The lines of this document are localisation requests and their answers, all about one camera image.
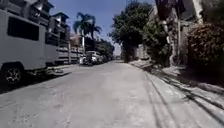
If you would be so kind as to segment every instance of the balcony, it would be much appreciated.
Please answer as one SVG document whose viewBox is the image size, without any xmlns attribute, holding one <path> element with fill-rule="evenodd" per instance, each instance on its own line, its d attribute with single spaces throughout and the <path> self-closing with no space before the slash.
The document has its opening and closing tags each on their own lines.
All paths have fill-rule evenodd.
<svg viewBox="0 0 224 128">
<path fill-rule="evenodd" d="M 66 23 L 65 22 L 61 22 L 61 27 L 66 28 L 67 27 Z"/>
<path fill-rule="evenodd" d="M 49 20 L 47 20 L 45 18 L 42 18 L 42 17 L 39 17 L 39 24 L 40 25 L 47 27 L 48 23 L 49 23 Z"/>
<path fill-rule="evenodd" d="M 13 14 L 16 14 L 16 15 L 21 15 L 21 11 L 22 11 L 22 8 L 16 4 L 13 4 L 13 3 L 8 3 L 8 7 L 7 7 L 7 10 L 8 12 L 11 12 Z"/>
<path fill-rule="evenodd" d="M 60 32 L 65 32 L 65 28 L 62 28 L 60 25 L 57 25 L 56 29 Z"/>
<path fill-rule="evenodd" d="M 66 42 L 65 40 L 60 40 L 59 46 L 60 47 L 67 47 L 68 46 L 68 42 Z"/>
<path fill-rule="evenodd" d="M 4 0 L 0 0 L 0 9 L 4 8 L 5 8 Z"/>
<path fill-rule="evenodd" d="M 59 36 L 53 33 L 46 33 L 46 44 L 58 46 Z"/>
</svg>

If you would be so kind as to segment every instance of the shrub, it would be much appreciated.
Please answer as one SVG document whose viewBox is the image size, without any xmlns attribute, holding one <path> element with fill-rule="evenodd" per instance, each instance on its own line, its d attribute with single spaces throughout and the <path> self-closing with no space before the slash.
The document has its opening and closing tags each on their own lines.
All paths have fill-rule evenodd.
<svg viewBox="0 0 224 128">
<path fill-rule="evenodd" d="M 143 42 L 147 46 L 147 53 L 156 64 L 169 66 L 170 45 L 166 40 L 163 26 L 157 22 L 147 24 L 143 29 Z"/>
<path fill-rule="evenodd" d="M 188 64 L 197 69 L 219 68 L 223 60 L 224 28 L 204 24 L 190 31 L 188 36 Z"/>
</svg>

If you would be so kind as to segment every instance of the truck window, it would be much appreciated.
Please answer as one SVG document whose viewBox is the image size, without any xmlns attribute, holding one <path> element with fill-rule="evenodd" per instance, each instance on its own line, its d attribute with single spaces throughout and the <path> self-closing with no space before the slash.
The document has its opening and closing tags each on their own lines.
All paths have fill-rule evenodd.
<svg viewBox="0 0 224 128">
<path fill-rule="evenodd" d="M 9 17 L 8 35 L 29 40 L 39 40 L 39 27 L 20 19 Z"/>
</svg>

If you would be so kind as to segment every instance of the street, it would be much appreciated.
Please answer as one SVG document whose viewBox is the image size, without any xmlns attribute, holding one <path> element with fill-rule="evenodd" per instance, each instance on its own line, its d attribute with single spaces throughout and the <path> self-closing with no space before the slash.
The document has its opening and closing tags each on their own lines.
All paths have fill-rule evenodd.
<svg viewBox="0 0 224 128">
<path fill-rule="evenodd" d="M 0 128 L 224 127 L 221 108 L 129 64 L 64 72 L 0 94 Z"/>
</svg>

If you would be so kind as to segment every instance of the curb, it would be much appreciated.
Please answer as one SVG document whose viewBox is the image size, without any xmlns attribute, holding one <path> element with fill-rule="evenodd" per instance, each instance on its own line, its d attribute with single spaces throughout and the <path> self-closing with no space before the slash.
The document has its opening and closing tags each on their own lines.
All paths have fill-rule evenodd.
<svg viewBox="0 0 224 128">
<path fill-rule="evenodd" d="M 171 74 L 167 74 L 167 73 L 165 73 L 161 70 L 155 70 L 150 66 L 141 68 L 141 67 L 136 66 L 134 64 L 131 64 L 131 65 L 134 66 L 134 67 L 140 68 L 142 70 L 145 70 L 145 71 L 147 71 L 151 74 L 154 74 L 154 75 L 163 75 L 163 76 L 168 77 L 168 78 L 173 78 L 175 80 L 178 80 L 182 84 L 189 85 L 188 87 L 191 87 L 191 88 L 197 87 L 197 88 L 200 88 L 204 91 L 209 91 L 209 92 L 213 92 L 213 93 L 216 93 L 216 94 L 219 94 L 219 95 L 224 95 L 224 89 L 221 88 L 221 87 L 218 87 L 217 85 L 200 83 L 199 81 L 189 80 L 189 79 L 181 77 L 181 76 L 174 76 L 174 75 L 171 75 Z"/>
<path fill-rule="evenodd" d="M 73 66 L 76 66 L 75 65 L 63 65 L 63 66 L 56 66 L 56 67 L 52 67 L 54 69 L 65 69 L 65 68 L 70 68 L 70 67 L 73 67 Z"/>
</svg>

